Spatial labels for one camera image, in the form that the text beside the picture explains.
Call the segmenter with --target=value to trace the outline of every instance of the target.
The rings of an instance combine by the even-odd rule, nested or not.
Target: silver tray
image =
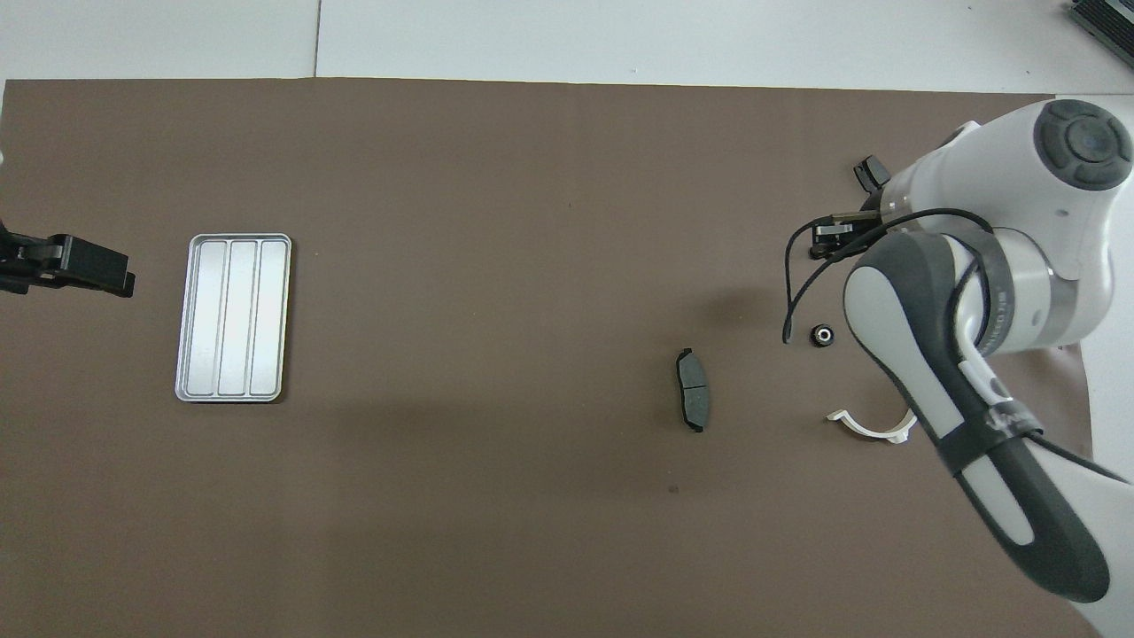
[[[284,378],[291,239],[280,232],[189,241],[175,393],[188,402],[266,402]]]

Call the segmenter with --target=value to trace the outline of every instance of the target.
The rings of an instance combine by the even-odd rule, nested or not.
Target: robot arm
[[[877,201],[883,220],[956,207],[995,231],[923,218],[873,244],[844,291],[855,339],[1000,545],[1108,636],[1134,627],[1134,486],[1044,441],[984,357],[1073,343],[1101,322],[1109,212],[1129,159],[1122,125],[1084,102],[965,125]]]

